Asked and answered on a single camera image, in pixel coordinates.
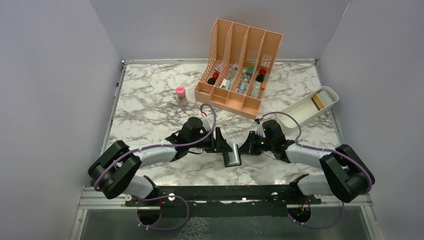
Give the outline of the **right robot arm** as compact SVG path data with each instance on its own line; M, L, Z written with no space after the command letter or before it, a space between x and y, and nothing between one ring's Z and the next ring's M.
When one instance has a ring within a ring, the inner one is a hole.
M342 144L332 149L302 145L286 139L276 120L267 120L257 131L250 131L238 152L252 156L271 152L277 160L322 170L321 174L303 174L290 182L288 196L296 204L312 195L332 195L350 203L375 184L375 177L351 146Z

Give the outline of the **black leather card holder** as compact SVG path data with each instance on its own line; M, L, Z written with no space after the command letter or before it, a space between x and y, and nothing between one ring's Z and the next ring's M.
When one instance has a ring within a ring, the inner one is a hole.
M241 166L242 165L242 160L241 160L241 154L239 153L239 146L238 146L238 144L237 143L232 143L230 146L231 146L232 151L230 151L230 152L224 152L222 154L223 155L224 166L226 168Z

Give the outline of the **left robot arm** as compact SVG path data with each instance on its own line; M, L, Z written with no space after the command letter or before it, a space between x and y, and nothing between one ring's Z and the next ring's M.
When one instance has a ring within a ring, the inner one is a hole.
M226 142L219 127L205 126L198 117L190 117L180 130L158 144L131 148L122 140L115 141L89 168L94 189L107 199L121 194L138 197L144 205L157 200L155 183L136 172L157 163L171 163L185 157L191 148L206 153L222 153L227 160L233 148Z

